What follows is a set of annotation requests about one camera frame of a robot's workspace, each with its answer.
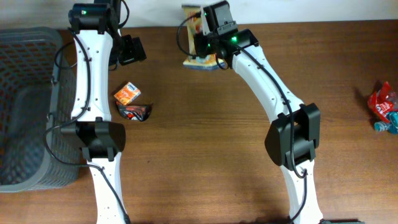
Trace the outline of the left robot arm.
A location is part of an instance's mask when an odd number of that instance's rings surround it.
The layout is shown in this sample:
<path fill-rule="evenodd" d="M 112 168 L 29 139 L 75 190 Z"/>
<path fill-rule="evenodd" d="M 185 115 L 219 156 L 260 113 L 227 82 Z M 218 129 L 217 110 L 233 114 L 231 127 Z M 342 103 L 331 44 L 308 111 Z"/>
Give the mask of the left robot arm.
<path fill-rule="evenodd" d="M 68 13 L 76 47 L 76 92 L 70 123 L 61 133 L 77 147 L 93 178 L 97 223 L 130 223 L 120 178 L 126 131 L 112 120 L 109 66 L 146 59 L 139 38 L 121 35 L 124 1 L 76 3 Z"/>

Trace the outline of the small orange box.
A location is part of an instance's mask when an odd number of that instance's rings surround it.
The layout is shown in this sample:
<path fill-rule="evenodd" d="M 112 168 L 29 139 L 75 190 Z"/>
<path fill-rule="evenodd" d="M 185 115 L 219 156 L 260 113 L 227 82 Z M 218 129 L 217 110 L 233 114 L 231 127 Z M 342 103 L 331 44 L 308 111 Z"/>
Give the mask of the small orange box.
<path fill-rule="evenodd" d="M 114 97 L 119 103 L 126 106 L 140 95 L 140 89 L 138 89 L 131 82 L 127 82 L 119 91 L 114 94 Z"/>

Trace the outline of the black red snack packet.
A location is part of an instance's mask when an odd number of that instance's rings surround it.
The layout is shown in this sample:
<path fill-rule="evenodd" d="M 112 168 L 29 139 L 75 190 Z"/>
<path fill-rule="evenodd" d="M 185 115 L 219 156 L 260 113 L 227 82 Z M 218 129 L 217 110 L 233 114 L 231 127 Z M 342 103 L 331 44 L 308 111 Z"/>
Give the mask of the black red snack packet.
<path fill-rule="evenodd" d="M 152 112 L 152 105 L 123 105 L 117 101 L 116 106 L 123 118 L 133 121 L 146 121 Z"/>

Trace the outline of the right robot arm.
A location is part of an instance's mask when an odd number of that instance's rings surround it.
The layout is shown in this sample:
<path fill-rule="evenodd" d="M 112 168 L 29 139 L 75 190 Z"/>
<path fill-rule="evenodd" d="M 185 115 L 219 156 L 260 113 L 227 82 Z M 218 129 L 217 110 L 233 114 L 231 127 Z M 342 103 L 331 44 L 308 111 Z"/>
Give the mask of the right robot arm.
<path fill-rule="evenodd" d="M 295 96 L 267 61 L 249 29 L 239 30 L 228 1 L 202 6 L 202 33 L 194 36 L 199 56 L 224 59 L 250 87 L 270 122 L 264 140 L 281 169 L 289 196 L 289 223 L 327 223 L 314 183 L 315 150 L 320 143 L 320 110 Z"/>

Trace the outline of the cream blue chips bag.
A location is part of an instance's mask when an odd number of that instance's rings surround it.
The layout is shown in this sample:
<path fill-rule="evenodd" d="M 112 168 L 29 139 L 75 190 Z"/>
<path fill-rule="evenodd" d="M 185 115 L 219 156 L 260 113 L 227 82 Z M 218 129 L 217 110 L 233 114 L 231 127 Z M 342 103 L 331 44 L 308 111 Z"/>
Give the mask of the cream blue chips bag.
<path fill-rule="evenodd" d="M 211 44 L 203 35 L 203 20 L 196 14 L 201 12 L 200 5 L 182 4 L 182 9 L 187 20 L 179 27 L 178 34 L 183 26 L 187 27 L 188 56 L 183 61 L 183 66 L 192 70 L 217 70 L 226 69 L 225 60 L 216 58 L 215 54 L 209 54 Z"/>

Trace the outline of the red snack bag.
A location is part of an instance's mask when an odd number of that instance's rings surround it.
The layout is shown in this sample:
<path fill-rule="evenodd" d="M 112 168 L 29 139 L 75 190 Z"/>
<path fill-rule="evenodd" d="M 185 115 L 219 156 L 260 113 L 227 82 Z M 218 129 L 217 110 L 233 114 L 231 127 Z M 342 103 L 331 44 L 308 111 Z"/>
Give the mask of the red snack bag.
<path fill-rule="evenodd" d="M 381 121 L 390 123 L 389 114 L 397 112 L 397 93 L 389 82 L 384 82 L 381 89 L 369 97 L 368 107 Z"/>

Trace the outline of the blue drink bottle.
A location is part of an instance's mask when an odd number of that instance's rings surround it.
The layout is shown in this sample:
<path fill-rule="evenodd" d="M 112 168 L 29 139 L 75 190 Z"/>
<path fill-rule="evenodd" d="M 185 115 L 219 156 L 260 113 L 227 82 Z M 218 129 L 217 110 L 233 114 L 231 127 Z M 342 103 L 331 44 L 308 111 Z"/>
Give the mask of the blue drink bottle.
<path fill-rule="evenodd" d="M 391 134 L 397 134 L 397 112 L 391 112 L 387 115 L 388 123 L 378 121 L 374 123 L 374 129 L 377 132 L 388 131 Z"/>

